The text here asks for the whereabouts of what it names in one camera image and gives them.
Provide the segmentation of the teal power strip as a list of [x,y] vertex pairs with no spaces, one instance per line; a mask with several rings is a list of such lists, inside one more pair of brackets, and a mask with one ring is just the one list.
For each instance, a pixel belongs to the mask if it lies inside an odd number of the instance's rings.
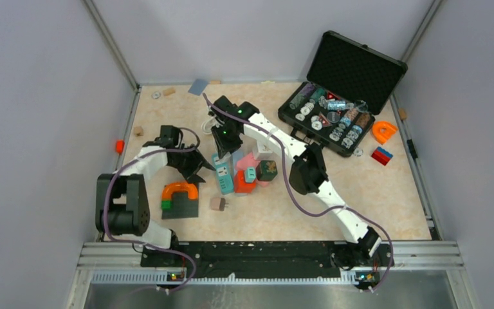
[[216,170],[217,183],[222,195],[234,192],[233,177],[230,171],[229,156],[219,158],[217,153],[212,155],[213,165]]

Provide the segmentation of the pink triangular power strip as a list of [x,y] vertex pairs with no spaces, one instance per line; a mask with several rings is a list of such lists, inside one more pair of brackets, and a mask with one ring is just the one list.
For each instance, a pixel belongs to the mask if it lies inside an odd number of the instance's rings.
[[[260,161],[255,160],[253,158],[253,153],[248,153],[246,156],[244,156],[241,160],[237,162],[237,171],[245,171],[248,167],[254,167],[256,168],[258,166]],[[270,183],[269,182],[261,182],[256,179],[255,183],[261,187],[267,187]]]

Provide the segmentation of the teal small plug adapter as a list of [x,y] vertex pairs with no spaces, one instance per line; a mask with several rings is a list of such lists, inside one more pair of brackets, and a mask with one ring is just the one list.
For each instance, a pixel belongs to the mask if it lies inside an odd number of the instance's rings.
[[248,167],[244,171],[244,179],[246,183],[254,183],[257,179],[256,169],[254,167]]

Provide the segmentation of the red cube socket adapter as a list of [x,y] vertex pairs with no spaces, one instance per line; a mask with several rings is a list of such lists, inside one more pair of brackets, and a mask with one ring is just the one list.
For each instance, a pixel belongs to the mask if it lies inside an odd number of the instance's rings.
[[248,183],[244,171],[238,171],[233,179],[234,193],[250,194],[256,188],[255,182]]

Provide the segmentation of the dark green cube adapter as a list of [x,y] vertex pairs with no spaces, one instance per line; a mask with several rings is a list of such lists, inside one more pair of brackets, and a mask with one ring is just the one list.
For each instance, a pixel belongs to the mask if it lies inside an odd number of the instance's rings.
[[277,163],[274,160],[261,160],[255,171],[258,181],[270,182],[278,175]]

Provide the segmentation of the white cube socket adapter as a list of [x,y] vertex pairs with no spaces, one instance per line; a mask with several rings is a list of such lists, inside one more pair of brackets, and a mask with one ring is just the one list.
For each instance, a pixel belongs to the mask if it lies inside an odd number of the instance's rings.
[[253,147],[252,153],[253,153],[253,158],[258,161],[269,160],[273,155],[273,151],[266,145],[261,144],[260,142],[257,142],[256,145]]

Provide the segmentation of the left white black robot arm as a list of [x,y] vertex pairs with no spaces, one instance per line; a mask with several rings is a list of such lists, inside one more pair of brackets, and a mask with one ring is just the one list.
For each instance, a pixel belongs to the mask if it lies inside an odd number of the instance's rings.
[[180,259],[180,248],[172,243],[172,230],[151,220],[147,184],[164,167],[175,168],[187,183],[204,179],[202,168],[215,167],[198,149],[201,141],[183,143],[186,128],[162,125],[160,135],[142,145],[140,152],[121,168],[101,174],[96,180],[95,227],[109,239],[134,236],[134,243],[156,247],[156,258],[165,266]]

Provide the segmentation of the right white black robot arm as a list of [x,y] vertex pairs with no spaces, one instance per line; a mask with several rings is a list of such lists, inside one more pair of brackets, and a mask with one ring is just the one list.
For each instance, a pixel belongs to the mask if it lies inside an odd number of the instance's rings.
[[369,265],[377,258],[377,249],[382,242],[380,235],[367,218],[351,208],[338,194],[326,173],[319,145],[307,144],[288,135],[249,102],[237,106],[222,96],[215,102],[207,100],[206,104],[220,123],[221,132],[215,138],[219,150],[228,152],[220,141],[228,136],[236,141],[246,136],[266,146],[282,160],[282,174],[289,195],[297,192],[314,196],[327,208],[317,214],[307,211],[297,201],[294,205],[314,218],[332,212],[346,242],[352,245],[351,256],[357,264]]

